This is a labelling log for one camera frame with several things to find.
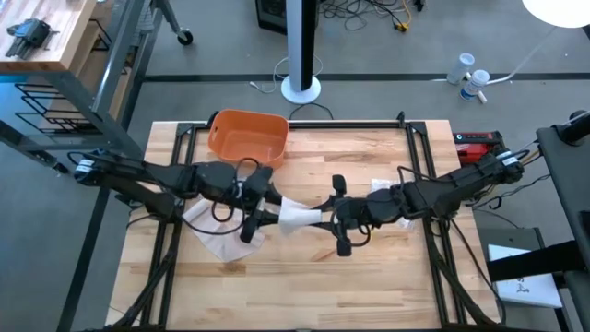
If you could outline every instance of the orange basket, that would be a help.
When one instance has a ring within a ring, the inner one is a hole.
[[[283,164],[288,133],[289,122],[282,116],[223,110],[213,120],[208,145],[221,160],[254,158],[277,169]]]

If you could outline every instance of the wooden table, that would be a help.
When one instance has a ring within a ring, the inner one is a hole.
[[[96,0],[6,0],[0,11],[0,73],[68,70],[95,5]],[[14,40],[6,28],[27,18],[41,19],[59,33],[47,43],[49,51],[38,49],[27,61],[6,57]]]
[[[146,160],[169,164],[176,125],[153,124]],[[436,172],[458,168],[449,123],[427,121],[427,126]],[[199,133],[194,161],[215,159],[207,135]],[[350,196],[365,196],[371,179],[397,180],[397,165],[411,166],[402,130],[292,130],[285,164],[273,180],[283,195],[316,205],[332,194],[332,174],[346,177]],[[455,221],[485,269],[471,210],[461,208]],[[264,227],[266,239],[260,250],[228,264],[220,263],[183,226],[167,328],[440,327],[423,229],[421,221],[416,222],[413,230],[395,224],[382,227],[368,245],[354,248],[352,257],[336,255],[335,238],[327,231],[305,228],[285,237],[276,225]],[[127,232],[107,324],[121,317],[145,286],[156,229],[156,222],[144,220]],[[450,236],[462,284],[484,312],[498,320],[493,294],[456,232]],[[454,321],[451,294],[444,284]]]

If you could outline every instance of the red device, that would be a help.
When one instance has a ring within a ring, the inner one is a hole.
[[[495,147],[505,148],[502,135],[498,131],[490,133],[453,133],[454,145],[461,166],[478,162]]]

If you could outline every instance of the black metal frame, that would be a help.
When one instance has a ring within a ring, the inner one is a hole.
[[[434,160],[431,153],[431,145],[428,139],[427,126],[424,122],[408,122],[406,123],[403,117],[398,122],[380,122],[380,121],[358,121],[358,122],[306,122],[296,121],[290,123],[291,129],[402,129],[405,130],[407,135],[407,143],[409,147],[409,156],[412,164],[412,168],[421,172],[419,163],[419,153],[417,149],[417,142],[415,135],[418,135],[423,149],[423,158],[426,163],[427,174],[429,176],[436,176],[434,169]],[[178,124],[176,130],[176,138],[174,141],[174,147],[172,149],[171,163],[177,163],[180,158],[181,145],[184,140],[188,139],[188,149],[184,158],[184,163],[191,163],[193,161],[196,144],[196,134],[199,130],[207,130],[209,127],[205,123],[181,123]],[[422,181],[419,176],[415,176],[416,181]],[[95,209],[93,213],[93,219],[95,216],[101,214]],[[454,277],[454,280],[450,280],[450,283],[458,283],[456,278],[456,267],[454,264],[453,250],[451,247],[451,241],[449,234],[446,231],[441,231],[441,242],[442,242],[442,255],[437,249],[435,243],[434,233],[432,231],[432,219],[424,219],[422,224],[424,227],[425,241],[427,244],[427,253],[431,262],[431,274],[435,300],[438,307],[438,315],[441,321],[441,328],[428,329],[430,331],[532,331],[509,328],[505,326],[476,326],[469,325],[466,322],[466,313],[464,304],[461,301],[460,294],[457,291],[453,291],[453,303],[456,310],[457,322],[451,323],[449,320],[446,300],[444,298],[443,283],[441,273],[447,276]],[[162,257],[163,246],[165,242],[165,233],[168,224],[173,225],[171,242],[168,248],[168,252],[163,258]],[[439,222],[441,230],[444,230],[445,226],[442,222]],[[77,308],[77,301],[79,300],[79,294],[84,285],[84,278],[89,267],[89,258],[92,255],[94,245],[87,245],[87,243],[93,243],[96,241],[98,236],[99,227],[90,227],[88,229],[87,237],[84,242],[82,254],[78,260],[77,273],[75,274],[74,280],[70,286],[70,291],[66,300],[64,311],[62,312],[62,318],[60,319],[60,325],[58,331],[69,331],[71,327],[72,317],[74,316]],[[168,313],[170,310],[171,302],[171,291],[174,280],[174,270],[176,266],[176,257],[180,244],[180,235],[182,231],[182,220],[173,219],[169,220],[168,223],[161,222],[158,226],[156,233],[156,239],[154,242],[154,251],[152,254],[152,260],[149,270],[149,278],[146,287],[137,297],[137,300],[129,308],[124,317],[115,323],[113,326],[106,326],[103,330],[113,331],[167,331],[166,324],[168,320]],[[441,271],[440,260],[444,257],[446,267],[444,271]],[[161,296],[161,304],[159,309],[158,322],[156,324],[150,324],[152,309],[153,309],[153,293],[158,287],[161,280],[164,279],[163,293]],[[139,314],[140,326],[132,326]]]

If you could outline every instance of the gray floor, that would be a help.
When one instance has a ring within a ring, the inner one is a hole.
[[[251,2],[171,2],[181,23],[194,33],[196,45],[181,48],[164,23],[149,74],[268,74],[286,54],[284,36],[257,28]],[[549,29],[514,0],[431,0],[427,11],[415,15],[406,35],[392,30],[388,19],[366,18],[369,25],[360,31],[345,31],[342,20],[321,19],[316,53],[326,73],[443,73],[460,52],[472,52],[477,67],[509,72]],[[581,30],[557,30],[524,71],[588,72],[589,54],[590,41]],[[391,119],[405,111],[412,119],[449,119],[456,131],[500,130],[506,144],[517,149],[533,140],[540,126],[588,109],[588,89],[589,81],[515,81],[486,88],[490,101],[480,105],[460,100],[458,88],[446,83],[324,82],[317,102],[329,107],[336,119]],[[24,108],[9,86],[0,86],[0,92],[4,100],[14,101],[14,107]],[[144,147],[153,121],[204,120],[225,108],[287,116],[295,106],[280,93],[264,95],[247,82],[148,83],[129,133]],[[0,111],[0,117],[23,127],[10,113]],[[326,115],[309,107],[296,118]],[[53,330],[97,191],[56,177],[4,146],[0,160],[0,330]],[[527,168],[522,183],[546,172],[543,161],[538,161]],[[539,227],[546,244],[572,238],[551,181],[507,199],[498,212],[523,227]],[[111,199],[77,329],[98,327],[104,320],[126,213],[126,207]],[[483,213],[476,216],[481,228],[509,227]],[[522,306],[509,306],[508,323],[559,329],[551,311]]]

